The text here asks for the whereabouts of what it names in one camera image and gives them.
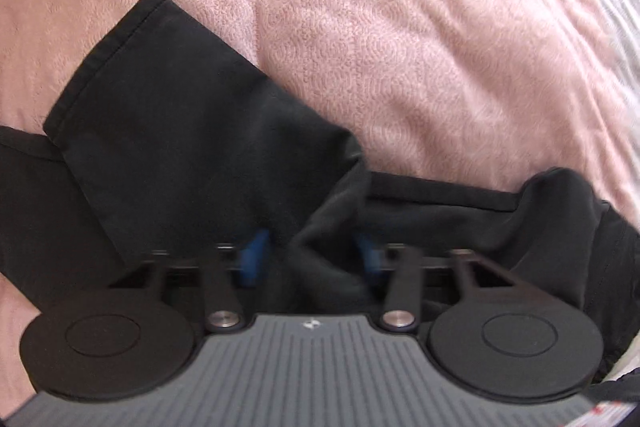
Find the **pink grey duvet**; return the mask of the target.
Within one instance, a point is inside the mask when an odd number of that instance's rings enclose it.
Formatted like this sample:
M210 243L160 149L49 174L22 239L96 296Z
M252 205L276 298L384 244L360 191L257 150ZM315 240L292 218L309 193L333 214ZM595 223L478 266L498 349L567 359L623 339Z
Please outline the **pink grey duvet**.
M136 0L1 0L1 120L40 132ZM639 217L639 0L175 0L371 167L511 190L570 167Z

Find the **black garment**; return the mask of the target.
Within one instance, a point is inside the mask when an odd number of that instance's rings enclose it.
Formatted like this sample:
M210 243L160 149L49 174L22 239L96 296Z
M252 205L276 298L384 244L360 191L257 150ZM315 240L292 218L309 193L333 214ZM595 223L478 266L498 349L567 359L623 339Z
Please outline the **black garment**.
M358 237L470 248L576 307L601 373L639 330L639 235L577 172L514 193L371 171L356 138L171 0L93 48L43 134L1 131L1 271L38 308L134 269L267 232L256 307L374 311Z

